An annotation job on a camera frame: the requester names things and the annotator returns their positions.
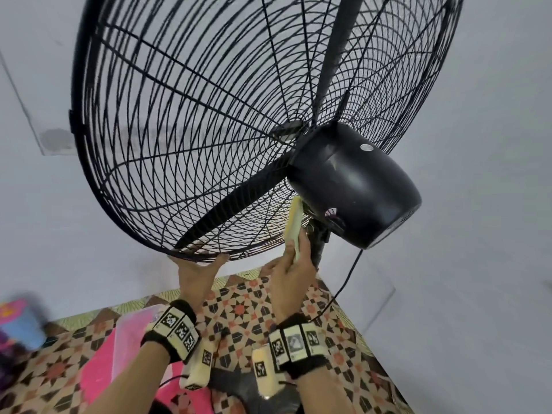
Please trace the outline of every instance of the wristband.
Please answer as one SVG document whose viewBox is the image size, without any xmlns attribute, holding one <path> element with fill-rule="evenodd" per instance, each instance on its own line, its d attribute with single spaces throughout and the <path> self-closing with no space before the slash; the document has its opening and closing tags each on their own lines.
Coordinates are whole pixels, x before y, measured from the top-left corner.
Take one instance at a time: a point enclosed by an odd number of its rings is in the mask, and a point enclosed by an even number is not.
<svg viewBox="0 0 552 414">
<path fill-rule="evenodd" d="M 271 351 L 278 369 L 292 379 L 326 365 L 328 350 L 321 343 L 318 327 L 302 313 L 296 313 L 280 323 L 269 335 Z"/>
<path fill-rule="evenodd" d="M 199 342 L 196 320 L 189 303 L 183 299 L 172 301 L 148 324 L 140 345 L 155 341 L 168 351 L 171 363 L 186 362 Z"/>
</svg>

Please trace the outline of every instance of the hand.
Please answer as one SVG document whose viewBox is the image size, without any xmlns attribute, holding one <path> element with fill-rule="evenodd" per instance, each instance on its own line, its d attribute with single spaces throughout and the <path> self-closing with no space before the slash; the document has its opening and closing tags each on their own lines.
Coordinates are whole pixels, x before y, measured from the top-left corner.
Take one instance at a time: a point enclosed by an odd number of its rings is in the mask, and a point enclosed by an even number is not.
<svg viewBox="0 0 552 414">
<path fill-rule="evenodd" d="M 310 257 L 310 242 L 303 228 L 299 232 L 299 259 L 295 263 L 294 257 L 295 247 L 293 241 L 290 241 L 282 257 L 272 260 L 261 269 L 261 273 L 263 270 L 266 273 L 272 270 L 272 310 L 278 324 L 301 310 L 307 289 L 316 278 L 316 268 Z"/>
<path fill-rule="evenodd" d="M 216 274 L 229 257 L 228 254 L 219 254 L 211 264 L 199 265 L 190 260 L 169 256 L 178 266 L 180 298 L 189 303 L 195 313 L 203 306 Z"/>
</svg>

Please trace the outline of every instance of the yellow device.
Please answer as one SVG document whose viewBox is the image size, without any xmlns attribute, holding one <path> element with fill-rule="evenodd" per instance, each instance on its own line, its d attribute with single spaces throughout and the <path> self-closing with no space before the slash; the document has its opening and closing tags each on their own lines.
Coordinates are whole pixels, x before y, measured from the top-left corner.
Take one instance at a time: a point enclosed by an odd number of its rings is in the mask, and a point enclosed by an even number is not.
<svg viewBox="0 0 552 414">
<path fill-rule="evenodd" d="M 301 229 L 301 222 L 303 221 L 303 201 L 299 196 L 295 196 L 292 199 L 292 205 L 289 207 L 289 215 L 287 216 L 287 223 L 284 229 L 284 239 L 287 244 L 290 239 L 293 240 L 295 245 L 295 259 L 296 262 L 299 259 L 299 231 Z"/>
</svg>

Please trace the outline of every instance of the person's left hand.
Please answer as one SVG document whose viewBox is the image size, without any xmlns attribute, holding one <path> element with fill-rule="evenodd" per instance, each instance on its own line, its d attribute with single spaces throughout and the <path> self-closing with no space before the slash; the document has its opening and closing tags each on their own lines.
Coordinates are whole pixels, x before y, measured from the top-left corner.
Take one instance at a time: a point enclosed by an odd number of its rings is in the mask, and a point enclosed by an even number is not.
<svg viewBox="0 0 552 414">
<path fill-rule="evenodd" d="M 211 264 L 199 265 L 190 260 L 169 256 L 178 266 L 180 298 L 189 303 L 195 313 L 201 309 L 216 274 L 229 257 L 228 254 L 219 254 Z"/>
</svg>

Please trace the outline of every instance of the person's right hand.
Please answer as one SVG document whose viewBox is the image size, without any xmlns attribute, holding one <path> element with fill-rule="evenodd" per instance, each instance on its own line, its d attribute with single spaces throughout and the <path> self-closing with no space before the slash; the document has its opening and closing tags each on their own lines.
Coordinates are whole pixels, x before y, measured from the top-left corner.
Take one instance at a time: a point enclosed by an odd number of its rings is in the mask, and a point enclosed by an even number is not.
<svg viewBox="0 0 552 414">
<path fill-rule="evenodd" d="M 290 241 L 286 244 L 284 255 L 272 268 L 272 310 L 278 324 L 301 310 L 307 289 L 316 277 L 316 268 L 310 256 L 310 242 L 303 228 L 299 233 L 299 259 L 295 263 L 294 257 L 295 246 Z"/>
</svg>

